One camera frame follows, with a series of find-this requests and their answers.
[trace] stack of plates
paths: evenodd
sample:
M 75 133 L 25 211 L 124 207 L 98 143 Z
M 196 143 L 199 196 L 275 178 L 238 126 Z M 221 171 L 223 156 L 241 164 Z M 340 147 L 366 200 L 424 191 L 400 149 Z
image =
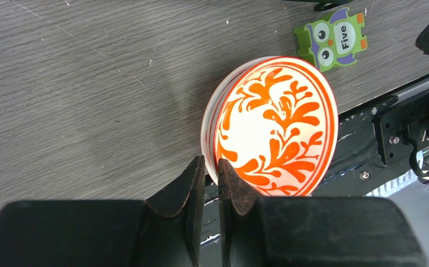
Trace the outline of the stack of plates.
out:
M 201 127 L 206 168 L 220 158 L 264 195 L 306 196 L 336 146 L 336 103 L 324 76 L 293 57 L 243 64 L 217 87 Z

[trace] metal bracket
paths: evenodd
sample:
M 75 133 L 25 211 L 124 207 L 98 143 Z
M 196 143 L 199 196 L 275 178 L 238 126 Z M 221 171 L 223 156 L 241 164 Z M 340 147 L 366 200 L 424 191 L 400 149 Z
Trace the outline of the metal bracket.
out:
M 374 121 L 378 153 L 391 166 L 409 157 L 412 146 L 404 135 L 417 141 L 419 148 L 429 145 L 429 90 L 380 113 Z

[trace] screw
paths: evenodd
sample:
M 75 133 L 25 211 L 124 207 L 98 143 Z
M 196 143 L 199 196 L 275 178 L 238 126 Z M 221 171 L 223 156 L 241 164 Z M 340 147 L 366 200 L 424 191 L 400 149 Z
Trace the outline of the screw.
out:
M 362 178 L 362 180 L 366 180 L 370 177 L 370 174 L 368 173 L 368 171 L 362 171 L 360 177 Z
M 399 137 L 395 137 L 395 136 L 391 136 L 390 138 L 389 138 L 389 143 L 390 144 L 399 144 L 400 143 L 400 138 Z

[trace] green owl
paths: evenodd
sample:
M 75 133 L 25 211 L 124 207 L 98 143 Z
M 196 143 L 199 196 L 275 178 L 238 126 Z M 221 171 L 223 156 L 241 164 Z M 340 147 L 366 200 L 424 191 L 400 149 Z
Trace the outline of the green owl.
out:
M 297 27 L 298 56 L 315 65 L 320 71 L 345 67 L 357 62 L 354 54 L 367 49 L 363 13 L 348 15 L 349 8 L 326 14 L 321 20 Z

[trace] gray wood grain surface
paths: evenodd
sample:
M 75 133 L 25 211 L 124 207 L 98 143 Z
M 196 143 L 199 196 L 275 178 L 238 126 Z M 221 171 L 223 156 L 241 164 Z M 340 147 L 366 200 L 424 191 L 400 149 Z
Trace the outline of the gray wood grain surface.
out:
M 295 55 L 310 3 L 0 0 L 0 207 L 146 198 L 200 153 L 204 107 L 236 66 Z M 340 111 L 429 73 L 429 0 L 358 0 L 369 49 L 326 74 Z

